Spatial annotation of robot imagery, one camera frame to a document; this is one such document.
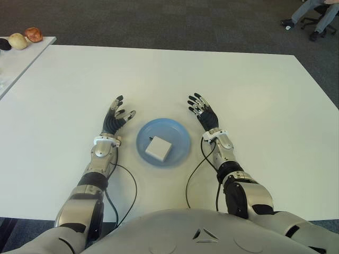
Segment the wire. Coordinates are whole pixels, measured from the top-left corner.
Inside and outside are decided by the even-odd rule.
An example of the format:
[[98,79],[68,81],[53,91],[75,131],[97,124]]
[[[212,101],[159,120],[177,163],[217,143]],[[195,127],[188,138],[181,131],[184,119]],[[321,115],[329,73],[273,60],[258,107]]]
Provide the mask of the wire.
[[113,172],[114,172],[115,169],[117,168],[118,157],[119,157],[119,152],[118,152],[118,147],[117,147],[117,149],[116,149],[116,151],[115,151],[115,163],[114,163],[114,168],[113,168],[113,170],[110,172],[110,174],[108,175],[107,180],[110,179],[111,175],[113,174]]
[[[113,174],[113,172],[115,171],[115,169],[117,168],[117,164],[118,164],[118,158],[119,158],[119,153],[118,153],[118,148],[116,149],[116,155],[115,155],[115,165],[114,165],[114,168],[113,170],[110,172],[110,174],[108,175],[108,178],[107,178],[107,181],[110,179],[111,175]],[[118,215],[118,211],[117,211],[117,208],[115,208],[112,200],[111,200],[111,197],[110,195],[108,195],[108,192],[107,192],[107,188],[105,189],[105,196],[108,200],[108,203],[110,203],[111,207],[113,208],[114,210],[114,213],[115,213],[115,225],[114,225],[114,229],[116,229],[118,227],[118,223],[119,223],[119,215]]]
[[[201,141],[200,141],[200,148],[201,148],[201,151],[202,151],[202,141],[203,141],[203,139],[201,138]],[[213,151],[214,151],[214,149],[216,148],[216,144],[214,143],[214,147],[213,147],[213,149],[212,149],[212,151],[207,155],[207,156],[205,156],[204,155],[204,153],[203,153],[203,155],[204,155],[204,159],[197,165],[197,167],[194,169],[194,171],[191,173],[191,175],[190,175],[190,177],[189,177],[189,179],[187,180],[187,184],[186,184],[186,190],[185,190],[185,192],[186,192],[186,203],[187,203],[187,206],[189,207],[189,208],[191,208],[191,206],[190,206],[190,202],[189,202],[189,199],[188,199],[188,196],[187,196],[187,189],[188,189],[188,186],[189,186],[189,182],[190,182],[190,180],[191,180],[191,178],[192,178],[192,176],[193,176],[193,174],[196,172],[196,170],[199,168],[199,166],[213,153]]]
[[219,192],[220,192],[220,188],[221,188],[221,183],[219,183],[219,185],[218,185],[217,197],[216,197],[216,210],[217,210],[217,212],[219,212]]
[[136,179],[134,178],[133,174],[132,174],[127,168],[125,168],[125,167],[123,167],[122,165],[119,165],[119,164],[117,164],[117,166],[123,168],[124,170],[126,170],[126,171],[130,174],[130,176],[133,178],[134,185],[135,185],[135,187],[136,187],[136,194],[135,194],[135,196],[134,196],[134,200],[133,200],[131,206],[129,207],[127,213],[125,214],[125,216],[124,216],[124,217],[122,218],[122,220],[119,222],[118,226],[120,226],[120,224],[123,222],[123,220],[127,217],[127,215],[129,214],[129,212],[131,211],[132,207],[134,206],[134,203],[136,202],[137,195],[138,195],[138,186],[137,186],[137,182],[136,182]]
[[210,160],[206,157],[205,153],[203,152],[203,148],[202,148],[202,140],[203,138],[201,138],[201,143],[200,143],[200,149],[201,149],[201,153],[202,155],[204,156],[205,160],[211,165],[211,167],[216,171],[218,172],[218,170],[216,169],[216,167],[210,162]]
[[118,227],[118,222],[119,222],[118,211],[117,211],[117,209],[115,208],[115,206],[114,206],[114,204],[113,204],[113,202],[112,202],[110,196],[108,195],[107,189],[105,190],[105,195],[106,195],[106,198],[107,198],[107,200],[108,200],[108,203],[110,203],[110,205],[111,205],[111,207],[113,208],[114,213],[115,213],[116,220],[115,220],[114,229],[116,229],[116,228]]
[[[212,168],[218,172],[218,170],[216,169],[216,167],[210,162],[210,160],[206,157],[205,153],[203,152],[203,148],[202,148],[202,143],[200,144],[200,148],[201,148],[201,153],[204,156],[204,158],[206,159],[206,161],[212,166]],[[217,192],[217,196],[216,196],[216,210],[217,212],[219,212],[219,193],[220,193],[220,188],[221,188],[221,183],[219,183],[218,185],[218,192]]]

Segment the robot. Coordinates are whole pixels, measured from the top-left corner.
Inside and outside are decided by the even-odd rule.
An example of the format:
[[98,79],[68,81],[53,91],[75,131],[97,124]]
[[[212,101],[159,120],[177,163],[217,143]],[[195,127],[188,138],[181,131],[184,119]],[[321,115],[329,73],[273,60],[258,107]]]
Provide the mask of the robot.
[[197,93],[189,96],[189,110],[205,130],[203,140],[213,146],[209,162],[224,188],[228,214],[191,208],[158,211],[117,227],[86,248],[101,234],[110,162],[121,145],[116,133],[136,114],[121,117],[122,100],[119,96],[111,104],[94,139],[91,162],[60,209],[55,227],[8,254],[339,253],[339,235],[289,212],[274,211],[269,191],[240,166],[227,132]]

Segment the chair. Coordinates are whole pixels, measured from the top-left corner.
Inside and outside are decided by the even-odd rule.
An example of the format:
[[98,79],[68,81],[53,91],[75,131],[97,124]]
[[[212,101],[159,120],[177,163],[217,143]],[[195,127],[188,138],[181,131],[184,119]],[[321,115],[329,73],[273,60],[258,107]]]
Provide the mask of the chair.
[[[305,20],[309,20],[309,21],[311,21],[311,22],[306,23],[306,24],[303,24],[303,26],[301,27],[301,29],[305,29],[305,27],[306,27],[307,25],[316,25],[316,24],[318,24],[319,21],[325,16],[325,13],[326,13],[328,7],[329,7],[329,5],[321,5],[321,6],[315,7],[314,10],[315,10],[317,13],[320,14],[320,17],[317,18],[317,19],[313,19],[313,18],[311,18],[311,17],[304,17],[304,18],[301,20],[301,23],[304,23]],[[333,30],[333,32],[331,33],[332,35],[335,35],[335,33],[337,32],[337,29],[334,28],[334,27],[331,26],[331,25],[328,25],[327,28]]]

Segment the black shoe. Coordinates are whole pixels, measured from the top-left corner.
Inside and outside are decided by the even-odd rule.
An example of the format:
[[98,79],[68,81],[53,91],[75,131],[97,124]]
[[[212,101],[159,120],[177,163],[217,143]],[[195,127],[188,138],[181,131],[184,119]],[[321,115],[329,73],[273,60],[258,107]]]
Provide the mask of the black shoe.
[[295,25],[291,19],[289,19],[289,20],[282,20],[280,22],[281,22],[281,25],[285,26],[286,29],[287,29],[287,27],[289,27],[287,30],[291,29]]
[[326,35],[326,29],[323,32],[321,32],[321,33],[317,32],[317,31],[314,31],[313,33],[310,34],[309,40],[310,41],[316,41],[319,36],[324,38],[325,35]]

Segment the blue bowl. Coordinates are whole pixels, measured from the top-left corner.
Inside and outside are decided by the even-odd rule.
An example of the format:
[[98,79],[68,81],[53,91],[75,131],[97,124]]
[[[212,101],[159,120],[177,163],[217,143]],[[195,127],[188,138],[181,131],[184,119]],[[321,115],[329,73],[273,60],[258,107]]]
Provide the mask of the blue bowl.
[[[158,136],[172,144],[164,162],[146,154],[149,138]],[[140,156],[154,166],[173,166],[179,164],[190,152],[190,135],[184,126],[168,118],[159,118],[145,124],[137,136],[137,150]]]

